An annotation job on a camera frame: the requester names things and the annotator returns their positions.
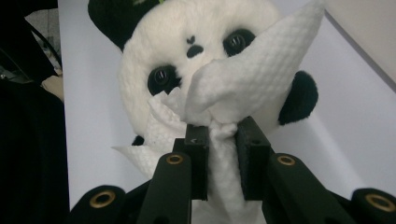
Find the white tabletop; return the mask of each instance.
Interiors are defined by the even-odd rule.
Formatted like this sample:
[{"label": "white tabletop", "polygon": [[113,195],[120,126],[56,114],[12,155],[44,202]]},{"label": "white tabletop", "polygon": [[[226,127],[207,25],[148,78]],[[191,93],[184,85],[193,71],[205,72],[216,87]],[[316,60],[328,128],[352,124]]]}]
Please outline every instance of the white tabletop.
[{"label": "white tabletop", "polygon": [[[276,0],[291,13],[306,0]],[[111,147],[134,132],[117,81],[121,52],[91,22],[88,0],[59,0],[71,206],[90,189],[129,191],[144,183]],[[302,159],[326,188],[345,197],[373,187],[396,195],[396,94],[325,19],[301,66],[318,84],[312,116],[269,137],[276,152]]]}]

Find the black eye patch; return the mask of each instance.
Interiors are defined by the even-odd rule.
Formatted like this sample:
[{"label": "black eye patch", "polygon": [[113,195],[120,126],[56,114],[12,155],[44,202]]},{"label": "black eye patch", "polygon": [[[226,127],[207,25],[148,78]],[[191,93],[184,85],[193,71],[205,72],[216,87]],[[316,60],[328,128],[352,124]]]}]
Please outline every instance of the black eye patch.
[{"label": "black eye patch", "polygon": [[181,78],[177,77],[176,68],[172,65],[158,67],[151,71],[148,76],[148,90],[151,95],[162,91],[167,94],[175,87],[180,86]]},{"label": "black eye patch", "polygon": [[223,47],[228,56],[232,57],[247,48],[254,38],[256,36],[249,30],[236,30],[223,40]]}]

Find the stuffed animal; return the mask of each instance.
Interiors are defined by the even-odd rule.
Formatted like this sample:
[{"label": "stuffed animal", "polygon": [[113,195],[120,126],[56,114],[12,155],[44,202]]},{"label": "stuffed animal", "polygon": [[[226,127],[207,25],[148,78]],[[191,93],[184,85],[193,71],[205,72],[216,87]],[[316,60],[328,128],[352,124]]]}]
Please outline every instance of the stuffed animal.
[{"label": "stuffed animal", "polygon": [[253,116],[264,133],[307,118],[318,100],[299,65],[324,14],[313,1],[283,18],[269,0],[91,0],[94,24],[122,51],[120,93],[138,137],[117,147],[147,177],[183,138],[209,130],[208,201],[192,223],[264,223],[241,190],[233,136]]}]

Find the black ear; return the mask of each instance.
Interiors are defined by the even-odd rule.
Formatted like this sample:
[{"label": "black ear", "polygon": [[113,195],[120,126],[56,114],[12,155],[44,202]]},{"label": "black ear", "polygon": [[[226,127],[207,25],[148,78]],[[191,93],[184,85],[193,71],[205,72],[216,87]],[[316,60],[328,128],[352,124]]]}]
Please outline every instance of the black ear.
[{"label": "black ear", "polygon": [[288,98],[280,110],[279,124],[285,125],[308,118],[317,101],[318,89],[315,80],[304,71],[296,73]]},{"label": "black ear", "polygon": [[114,44],[123,50],[134,28],[140,19],[153,7],[160,4],[159,0],[90,0],[88,13],[96,27]]}]

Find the panda nose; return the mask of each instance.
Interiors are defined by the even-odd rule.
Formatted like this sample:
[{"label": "panda nose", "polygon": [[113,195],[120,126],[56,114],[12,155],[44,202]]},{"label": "panda nose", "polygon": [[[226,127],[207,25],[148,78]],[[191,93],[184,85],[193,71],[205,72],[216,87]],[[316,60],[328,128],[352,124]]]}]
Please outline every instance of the panda nose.
[{"label": "panda nose", "polygon": [[199,46],[199,45],[192,45],[189,50],[187,51],[187,57],[189,59],[195,57],[196,55],[202,53],[204,51],[204,48]]}]

